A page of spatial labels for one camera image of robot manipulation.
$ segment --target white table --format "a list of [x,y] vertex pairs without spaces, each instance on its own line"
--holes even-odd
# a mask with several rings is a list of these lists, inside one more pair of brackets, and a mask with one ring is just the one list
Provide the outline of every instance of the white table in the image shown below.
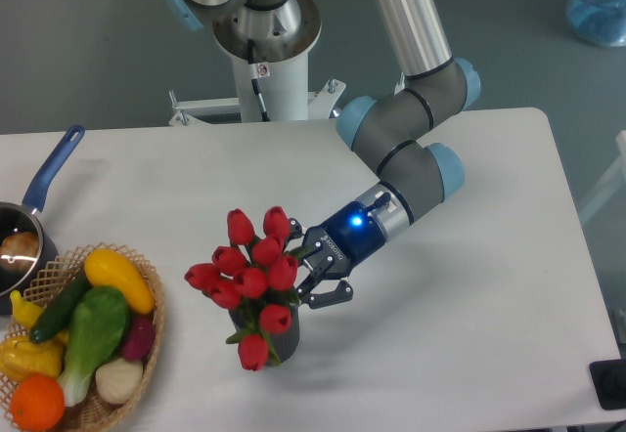
[[[0,200],[22,199],[60,137],[0,136]],[[225,311],[185,271],[226,243],[232,208],[259,230],[276,204],[315,225],[376,177],[327,121],[87,131],[44,228],[62,252],[137,249],[167,295],[155,376],[120,428],[455,432],[625,418],[600,408],[587,369],[619,355],[545,115],[466,112],[431,142],[458,153],[466,185],[355,270],[352,302],[303,307],[294,357],[252,373],[224,344]]]

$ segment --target dark vase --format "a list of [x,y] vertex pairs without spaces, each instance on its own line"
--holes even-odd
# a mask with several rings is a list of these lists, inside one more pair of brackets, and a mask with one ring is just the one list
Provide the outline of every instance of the dark vase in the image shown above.
[[[297,314],[297,307],[290,305],[290,311],[291,326],[289,329],[281,334],[270,334],[272,344],[274,344],[274,350],[276,354],[278,354],[278,358],[281,362],[286,361],[293,355],[295,348],[297,348],[297,343],[300,340],[300,320]],[[239,331],[244,325],[244,319],[234,310],[229,310],[228,313],[235,325],[235,329]],[[268,361],[265,365],[271,366],[271,363]]]

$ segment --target orange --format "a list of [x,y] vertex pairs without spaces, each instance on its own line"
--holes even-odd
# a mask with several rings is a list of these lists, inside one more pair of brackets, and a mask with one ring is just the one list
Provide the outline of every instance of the orange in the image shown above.
[[66,410],[63,389],[50,376],[35,374],[20,383],[11,397],[9,412],[23,430],[53,427]]

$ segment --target saucepan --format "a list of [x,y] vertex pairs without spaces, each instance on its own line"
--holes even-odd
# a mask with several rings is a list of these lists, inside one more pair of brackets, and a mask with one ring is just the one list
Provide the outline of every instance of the saucepan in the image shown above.
[[0,315],[11,313],[9,294],[22,292],[59,252],[36,217],[43,210],[50,183],[85,134],[82,126],[67,129],[32,179],[22,204],[0,202]]

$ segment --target blue pan handle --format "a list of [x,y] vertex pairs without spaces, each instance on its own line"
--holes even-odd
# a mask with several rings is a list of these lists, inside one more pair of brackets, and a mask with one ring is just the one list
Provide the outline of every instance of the blue pan handle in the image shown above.
[[74,151],[82,136],[85,135],[85,128],[82,126],[71,126],[61,138],[55,149],[50,153],[37,174],[30,182],[26,194],[23,197],[22,204],[39,210],[43,210],[46,203],[46,195],[50,183],[66,162],[67,158]]

